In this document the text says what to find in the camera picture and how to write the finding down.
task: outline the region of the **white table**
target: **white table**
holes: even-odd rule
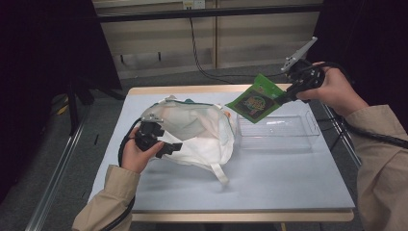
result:
[[[117,164],[117,150],[131,124],[153,103],[173,94],[180,100],[226,104],[248,85],[131,89],[105,158],[92,198],[104,184],[108,165]],[[274,113],[286,113],[284,105]],[[222,186],[205,169],[165,160],[144,170],[133,211],[134,221],[149,222],[276,222],[350,221],[354,203],[320,135],[310,152],[282,153],[235,147],[223,167],[230,182]]]

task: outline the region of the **dark background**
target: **dark background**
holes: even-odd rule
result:
[[[69,84],[84,94],[85,81],[120,89],[100,24],[76,19],[90,16],[90,0],[0,3],[0,201],[36,153],[54,96]]]
[[[324,4],[315,30],[319,40],[308,60],[343,66],[360,96],[370,105],[389,104],[407,130],[408,2],[325,0]]]

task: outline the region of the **table edge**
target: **table edge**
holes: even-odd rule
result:
[[[291,84],[277,84],[281,90],[286,90]],[[158,93],[202,93],[202,92],[237,92],[245,91],[251,85],[208,85],[208,86],[171,86],[131,88],[128,95],[158,94]]]
[[[140,213],[134,211],[132,214],[132,221],[136,222],[301,222],[353,219],[352,209],[247,213]]]

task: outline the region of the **clear plastic tray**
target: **clear plastic tray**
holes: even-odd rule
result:
[[[320,134],[311,111],[299,115],[269,115],[253,124],[241,115],[237,117],[237,140],[244,149],[311,150]]]

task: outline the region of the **hand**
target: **hand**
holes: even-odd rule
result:
[[[299,92],[296,97],[301,100],[318,99],[340,116],[348,116],[369,105],[351,87],[338,68],[323,67],[325,79],[320,88]]]
[[[159,152],[165,144],[164,142],[159,141],[150,149],[144,152],[141,151],[136,146],[134,139],[138,130],[139,127],[136,127],[130,133],[129,138],[131,139],[126,142],[122,156],[122,167],[134,171],[135,173],[141,173],[146,168],[149,159],[156,155],[156,153]]]

